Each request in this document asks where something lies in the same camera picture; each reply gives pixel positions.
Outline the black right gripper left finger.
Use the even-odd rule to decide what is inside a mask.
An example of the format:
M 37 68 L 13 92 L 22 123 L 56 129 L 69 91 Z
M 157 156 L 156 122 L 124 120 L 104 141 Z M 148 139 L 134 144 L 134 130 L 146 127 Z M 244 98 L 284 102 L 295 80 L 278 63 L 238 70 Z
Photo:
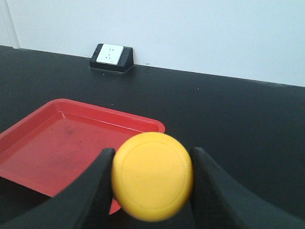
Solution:
M 112 203 L 115 150 L 105 148 L 67 188 L 32 210 L 1 224 L 2 229 L 105 229 Z

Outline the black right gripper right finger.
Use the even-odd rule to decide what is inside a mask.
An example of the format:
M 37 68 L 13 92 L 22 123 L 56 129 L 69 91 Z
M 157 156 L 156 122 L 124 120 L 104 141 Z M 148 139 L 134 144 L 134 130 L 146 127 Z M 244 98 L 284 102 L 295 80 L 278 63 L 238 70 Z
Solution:
M 191 208 L 198 229 L 303 229 L 304 220 L 264 201 L 223 170 L 202 148 L 190 151 Z

